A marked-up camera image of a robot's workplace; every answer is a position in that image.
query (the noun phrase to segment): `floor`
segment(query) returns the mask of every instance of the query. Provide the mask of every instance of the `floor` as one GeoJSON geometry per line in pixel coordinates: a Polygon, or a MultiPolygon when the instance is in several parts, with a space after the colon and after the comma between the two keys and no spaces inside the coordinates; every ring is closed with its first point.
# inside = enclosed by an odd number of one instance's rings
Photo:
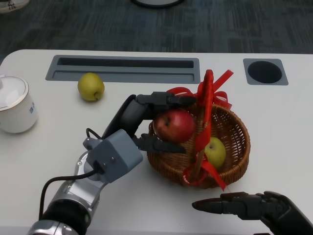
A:
{"type": "Polygon", "coordinates": [[[313,53],[313,0],[31,0],[0,15],[0,60],[25,48],[313,53]]]}

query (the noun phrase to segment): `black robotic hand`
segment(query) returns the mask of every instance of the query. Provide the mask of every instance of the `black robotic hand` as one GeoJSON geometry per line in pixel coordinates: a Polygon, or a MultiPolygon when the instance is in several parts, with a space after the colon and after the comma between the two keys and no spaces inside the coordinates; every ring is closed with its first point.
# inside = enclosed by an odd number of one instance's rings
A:
{"type": "Polygon", "coordinates": [[[287,197],[266,191],[221,194],[194,202],[193,208],[215,214],[235,214],[242,220],[261,220],[275,235],[313,235],[313,225],[287,197]]]}
{"type": "Polygon", "coordinates": [[[179,96],[167,92],[153,92],[151,95],[131,95],[120,107],[115,117],[108,125],[102,139],[107,138],[119,129],[123,129],[133,139],[140,150],[148,152],[185,153],[186,150],[174,143],[163,142],[147,134],[140,138],[135,136],[138,126],[143,120],[153,120],[159,113],[169,109],[188,107],[197,102],[189,96],[179,96]]]}

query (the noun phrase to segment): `round hole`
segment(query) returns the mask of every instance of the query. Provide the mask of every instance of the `round hole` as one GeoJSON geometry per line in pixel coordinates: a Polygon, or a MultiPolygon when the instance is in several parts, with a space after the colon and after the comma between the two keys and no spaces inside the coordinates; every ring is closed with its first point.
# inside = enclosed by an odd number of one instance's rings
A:
{"type": "Polygon", "coordinates": [[[282,78],[282,72],[277,65],[268,61],[256,61],[248,67],[249,75],[262,83],[278,82],[282,78]]]}

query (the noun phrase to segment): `silver robot arm segment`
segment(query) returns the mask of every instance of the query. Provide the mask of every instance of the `silver robot arm segment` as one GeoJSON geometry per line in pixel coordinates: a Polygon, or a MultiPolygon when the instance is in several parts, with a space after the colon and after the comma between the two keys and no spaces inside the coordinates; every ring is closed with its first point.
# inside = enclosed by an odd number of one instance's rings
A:
{"type": "Polygon", "coordinates": [[[104,140],[87,138],[83,145],[88,151],[79,158],[75,175],[94,169],[97,173],[85,179],[65,181],[27,235],[85,235],[101,190],[143,159],[138,147],[122,129],[104,140]]]}

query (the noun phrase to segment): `green apple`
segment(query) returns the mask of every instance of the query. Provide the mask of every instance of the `green apple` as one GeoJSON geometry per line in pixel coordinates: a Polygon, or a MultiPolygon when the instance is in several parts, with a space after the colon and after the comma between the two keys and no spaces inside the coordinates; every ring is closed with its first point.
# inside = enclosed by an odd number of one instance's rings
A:
{"type": "Polygon", "coordinates": [[[88,72],[79,80],[78,91],[84,100],[97,101],[103,95],[104,84],[97,74],[88,72]]]}
{"type": "Polygon", "coordinates": [[[204,152],[208,161],[215,167],[220,168],[226,158],[226,149],[222,141],[218,138],[211,137],[210,143],[205,147],[204,152]]]}

